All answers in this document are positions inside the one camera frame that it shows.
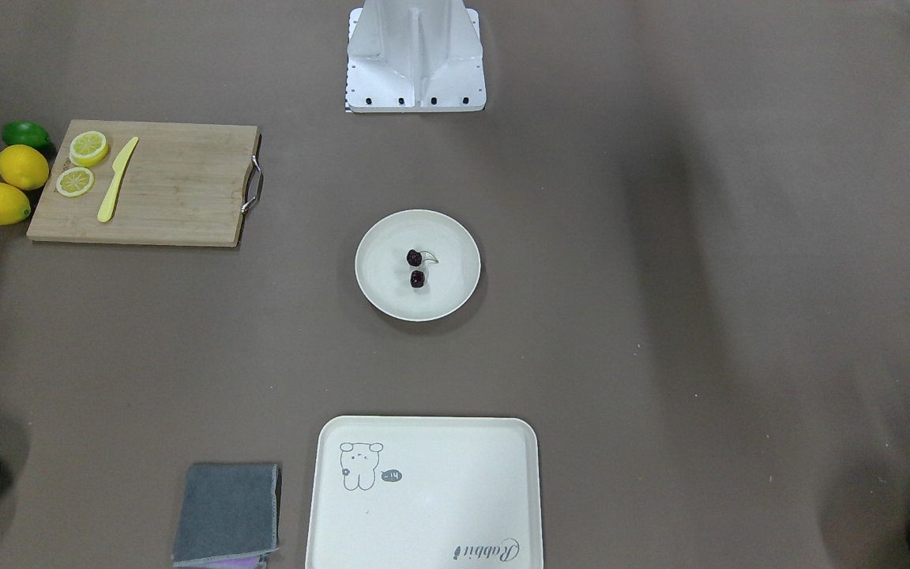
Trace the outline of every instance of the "lemon slice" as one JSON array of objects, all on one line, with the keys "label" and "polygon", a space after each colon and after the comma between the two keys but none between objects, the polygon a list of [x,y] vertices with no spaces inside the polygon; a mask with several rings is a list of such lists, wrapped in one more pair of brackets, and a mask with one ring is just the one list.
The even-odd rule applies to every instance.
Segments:
[{"label": "lemon slice", "polygon": [[88,130],[73,139],[69,144],[69,159],[77,166],[89,168],[107,156],[108,145],[104,134],[97,130]]},{"label": "lemon slice", "polygon": [[66,198],[86,194],[93,187],[93,172],[86,168],[70,168],[55,180],[55,190]]}]

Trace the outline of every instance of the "knife handle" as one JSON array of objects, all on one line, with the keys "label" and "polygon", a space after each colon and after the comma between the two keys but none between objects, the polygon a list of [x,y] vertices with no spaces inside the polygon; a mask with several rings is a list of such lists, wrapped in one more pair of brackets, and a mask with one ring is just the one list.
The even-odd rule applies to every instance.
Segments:
[{"label": "knife handle", "polygon": [[100,203],[100,209],[97,210],[97,220],[100,223],[109,222],[115,215],[115,202],[118,201],[118,188],[122,186],[122,177],[124,172],[115,174],[111,180],[111,185],[107,187],[107,194],[104,195],[104,201]]}]

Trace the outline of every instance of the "green lime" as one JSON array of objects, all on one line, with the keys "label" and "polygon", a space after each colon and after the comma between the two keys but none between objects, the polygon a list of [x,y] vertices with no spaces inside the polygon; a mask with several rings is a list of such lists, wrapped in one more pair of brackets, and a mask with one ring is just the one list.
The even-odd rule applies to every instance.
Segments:
[{"label": "green lime", "polygon": [[51,137],[43,126],[29,120],[13,120],[2,128],[2,141],[7,145],[22,144],[37,150],[50,147]]}]

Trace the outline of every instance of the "bowl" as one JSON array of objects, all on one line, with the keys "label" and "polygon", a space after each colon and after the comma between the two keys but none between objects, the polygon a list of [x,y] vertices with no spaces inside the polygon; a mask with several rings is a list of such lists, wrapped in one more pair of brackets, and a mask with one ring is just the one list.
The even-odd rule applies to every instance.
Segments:
[{"label": "bowl", "polygon": [[[423,252],[419,267],[407,262],[411,249]],[[436,320],[458,310],[476,290],[481,266],[469,231],[430,209],[384,217],[360,240],[354,261],[357,284],[368,301],[391,317],[411,322]],[[422,288],[409,284],[414,269],[426,274]]]}]

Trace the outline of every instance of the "white metal bracket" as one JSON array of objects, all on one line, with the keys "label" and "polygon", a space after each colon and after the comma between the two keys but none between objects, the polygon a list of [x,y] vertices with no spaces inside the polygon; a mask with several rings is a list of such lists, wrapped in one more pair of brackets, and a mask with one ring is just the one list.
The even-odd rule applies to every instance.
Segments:
[{"label": "white metal bracket", "polygon": [[462,0],[367,0],[350,12],[346,107],[482,111],[479,14]]}]

